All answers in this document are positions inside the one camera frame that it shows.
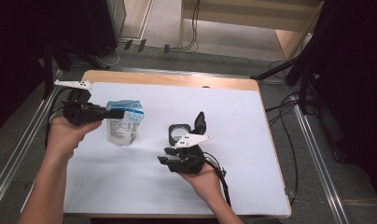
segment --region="floor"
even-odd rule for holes
[[[190,71],[218,74],[223,77],[247,78],[248,76],[261,74],[280,63],[272,63],[274,61],[284,60],[273,30],[249,29],[250,31],[247,31],[246,27],[230,25],[226,27],[223,24],[207,22],[204,24],[199,23],[199,48],[195,53],[172,51],[164,54],[164,44],[177,45],[176,34],[178,32],[176,29],[178,28],[176,28],[176,24],[174,25],[175,19],[173,18],[178,13],[178,11],[176,12],[178,4],[176,6],[175,2],[173,0],[154,1],[143,35],[143,38],[147,40],[145,50],[137,52],[137,46],[132,46],[128,50],[118,50],[120,59],[116,65],[111,67],[112,70],[131,67]],[[186,32],[185,38],[189,42],[189,29]],[[240,34],[240,40],[235,38],[235,34]],[[252,37],[247,37],[248,35],[256,36],[256,41],[253,41]],[[81,80],[83,72],[91,69],[91,67],[74,56],[72,58],[74,60],[74,68],[70,72],[62,72],[60,76],[65,80]],[[117,59],[118,57],[113,51],[102,60],[107,63],[114,63]],[[282,99],[291,93],[291,89],[278,77],[270,77],[268,80],[259,82],[265,108],[279,105]],[[43,86],[39,86],[0,131],[0,173],[9,155],[19,143],[32,116],[41,104],[42,91]],[[273,112],[267,114],[269,119],[275,115]],[[315,116],[307,116],[306,118],[311,124],[316,143],[333,184],[341,197],[349,223],[377,223],[377,196],[367,175],[354,164],[336,162],[333,158],[331,143],[319,118]],[[292,215],[281,219],[281,221],[288,224],[343,223],[336,221],[331,212],[328,198],[314,166],[313,157],[295,111],[292,110],[286,114],[284,121],[296,151],[299,190],[297,199],[292,205]],[[292,191],[295,186],[294,161],[286,139],[286,133],[280,121],[275,122],[270,128],[286,187],[289,191]],[[44,129],[45,123],[43,121],[28,148],[20,168],[14,175],[4,198],[0,202],[0,223],[14,223],[19,215],[44,154]],[[243,218],[243,221],[244,223],[255,223],[257,220]],[[87,218],[67,217],[64,223],[90,223],[90,221]]]

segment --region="white tabletop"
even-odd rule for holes
[[[168,127],[191,127],[204,112],[200,144],[227,170],[231,205],[239,216],[288,217],[285,185],[258,91],[94,83],[90,102],[139,100],[145,118],[130,147],[106,141],[106,125],[88,133],[69,161],[64,212],[88,217],[208,217],[206,204],[157,156]]]

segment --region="hand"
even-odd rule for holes
[[[221,194],[220,180],[215,170],[207,163],[205,163],[199,173],[196,175],[180,174],[190,185],[195,192],[206,203],[223,200]]]
[[[69,161],[74,154],[74,149],[84,139],[85,134],[97,129],[101,124],[101,121],[97,121],[74,126],[65,118],[54,119],[49,129],[47,155],[54,159]]]

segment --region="gray floor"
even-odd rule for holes
[[[145,35],[148,35],[147,37],[144,36],[144,38],[147,38],[147,41],[154,40],[156,42],[157,38],[152,37],[154,35],[150,35],[149,33],[145,33]],[[274,42],[276,38],[275,35],[266,36],[271,42]],[[160,41],[162,46],[164,42],[165,44],[169,43],[163,41],[163,38]],[[266,49],[264,44],[257,44],[257,47],[255,46],[254,49],[256,50],[256,48]],[[270,50],[258,51],[257,53],[252,52],[251,54],[256,54],[257,58],[244,56],[240,53],[240,48],[229,48],[227,51],[233,52],[236,55],[224,56],[220,55],[223,55],[223,53],[219,52],[217,48],[214,49],[215,51],[207,49],[209,54],[177,51],[164,54],[163,49],[152,47],[146,47],[143,52],[138,53],[137,46],[132,46],[129,50],[119,50],[121,59],[111,69],[119,70],[123,67],[132,67],[212,73],[221,74],[226,77],[247,78],[248,76],[267,71],[270,62],[281,60],[280,57],[282,55],[280,49],[275,45],[272,45]],[[116,59],[115,52],[111,52],[108,57],[103,58],[108,63],[113,63]],[[81,80],[84,71],[87,69],[91,69],[87,63],[81,60],[74,60],[74,68],[71,72],[63,72],[63,79]],[[266,108],[279,105],[281,100],[290,93],[289,88],[276,77],[272,77],[266,82],[260,82],[259,87]],[[40,105],[42,94],[43,86],[39,86],[0,130],[0,173]],[[272,118],[274,115],[274,113],[268,114],[269,118]],[[285,115],[284,118],[297,153],[299,191],[297,200],[292,206],[292,216],[281,221],[288,224],[335,223],[334,216],[329,208],[328,199],[315,170],[313,159],[309,153],[296,115],[292,111]],[[312,131],[316,136],[316,141],[332,180],[342,198],[350,223],[377,223],[377,196],[367,174],[353,164],[340,164],[336,162],[332,155],[331,143],[327,139],[322,123],[317,117],[309,116],[308,120],[311,123]],[[271,131],[286,186],[289,190],[293,190],[293,159],[281,122],[276,122],[271,127]],[[7,189],[5,197],[0,202],[0,223],[14,223],[16,221],[42,160],[44,137],[45,125],[43,124],[35,135],[21,167]],[[244,219],[245,223],[254,223],[255,221],[253,218]],[[90,223],[90,221],[87,218],[68,217],[65,223]]]

